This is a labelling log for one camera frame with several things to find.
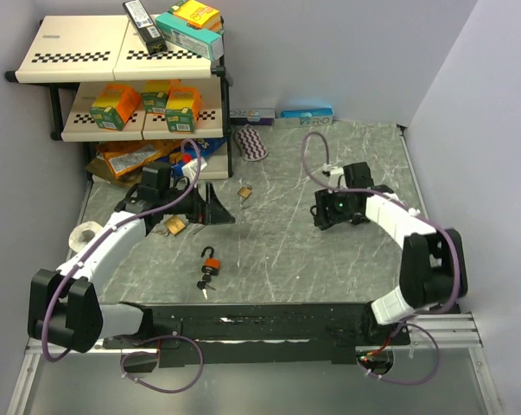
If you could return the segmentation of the orange black padlock with keys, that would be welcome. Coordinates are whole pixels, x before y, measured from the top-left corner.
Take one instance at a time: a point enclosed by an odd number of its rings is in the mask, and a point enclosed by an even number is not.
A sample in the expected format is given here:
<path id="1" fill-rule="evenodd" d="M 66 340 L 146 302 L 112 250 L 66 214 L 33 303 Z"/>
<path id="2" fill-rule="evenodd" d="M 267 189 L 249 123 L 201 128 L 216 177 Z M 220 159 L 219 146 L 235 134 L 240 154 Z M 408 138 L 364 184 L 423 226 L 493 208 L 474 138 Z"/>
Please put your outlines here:
<path id="1" fill-rule="evenodd" d="M 207 300 L 209 291 L 215 291 L 215 288 L 212 286 L 212 280 L 213 277 L 219 275 L 221 262 L 214 257 L 214 248 L 212 246 L 206 246 L 200 256 L 205 259 L 205 262 L 201 267 L 202 277 L 196 283 L 196 286 Z"/>

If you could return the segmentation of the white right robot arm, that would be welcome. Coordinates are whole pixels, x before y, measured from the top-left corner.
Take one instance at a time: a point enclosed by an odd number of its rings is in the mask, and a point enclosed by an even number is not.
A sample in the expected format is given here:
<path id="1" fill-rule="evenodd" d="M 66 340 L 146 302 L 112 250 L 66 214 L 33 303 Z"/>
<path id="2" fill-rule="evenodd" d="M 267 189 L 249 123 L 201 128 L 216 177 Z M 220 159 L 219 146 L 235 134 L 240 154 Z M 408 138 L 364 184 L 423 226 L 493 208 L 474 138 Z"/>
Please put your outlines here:
<path id="1" fill-rule="evenodd" d="M 365 162 L 340 168 L 326 164 L 322 174 L 327 186 L 315 192 L 315 204 L 310 208 L 316 227 L 326 230 L 344 222 L 371 222 L 402 251 L 397 286 L 366 307 L 360 331 L 367 342 L 380 344 L 391 334 L 391 324 L 467 294 L 463 246 L 457 231 L 438 231 L 419 210 L 407 208 L 391 188 L 375 184 Z"/>

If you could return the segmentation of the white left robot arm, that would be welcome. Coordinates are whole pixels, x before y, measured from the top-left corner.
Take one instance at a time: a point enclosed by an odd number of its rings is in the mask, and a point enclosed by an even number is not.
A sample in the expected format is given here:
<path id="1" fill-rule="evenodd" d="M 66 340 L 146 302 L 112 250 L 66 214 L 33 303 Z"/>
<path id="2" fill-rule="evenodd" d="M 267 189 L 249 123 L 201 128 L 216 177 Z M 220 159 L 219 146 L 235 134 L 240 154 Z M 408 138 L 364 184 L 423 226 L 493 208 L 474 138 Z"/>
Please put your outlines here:
<path id="1" fill-rule="evenodd" d="M 187 180 L 184 188 L 171 177 L 167 163 L 143 168 L 115 206 L 105 226 L 78 253 L 55 270 L 39 270 L 30 284 L 28 334 L 45 348 L 54 344 L 85 353 L 99 339 L 123 336 L 137 348 L 155 334 L 151 308 L 137 303 L 105 305 L 98 297 L 133 247 L 150 234 L 165 215 L 183 215 L 190 223 L 232 224 L 211 182 L 202 194 Z"/>

